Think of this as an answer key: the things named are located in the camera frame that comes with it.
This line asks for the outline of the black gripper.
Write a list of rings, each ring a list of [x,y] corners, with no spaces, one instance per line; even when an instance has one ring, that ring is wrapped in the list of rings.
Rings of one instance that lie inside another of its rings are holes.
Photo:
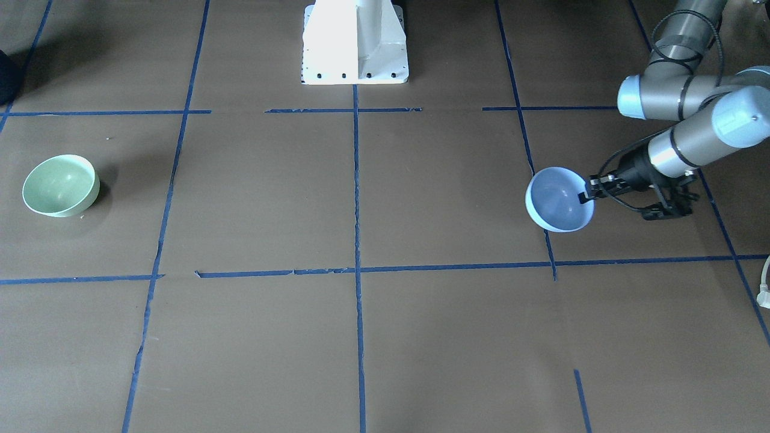
[[[651,163],[647,146],[639,146],[621,157],[618,167],[611,175],[591,175],[589,187],[578,194],[581,204],[593,200],[614,199],[627,192],[644,192],[652,186],[662,186],[665,176]]]

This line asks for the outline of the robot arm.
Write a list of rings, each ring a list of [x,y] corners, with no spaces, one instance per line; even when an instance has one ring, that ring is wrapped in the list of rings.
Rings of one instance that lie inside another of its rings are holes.
[[[718,25],[724,1],[680,1],[657,25],[643,74],[628,76],[618,110],[638,120],[672,126],[614,153],[618,167],[591,176],[581,203],[654,190],[658,203],[632,210],[647,217],[684,216],[698,197],[688,185],[695,172],[768,139],[768,66],[724,74]]]

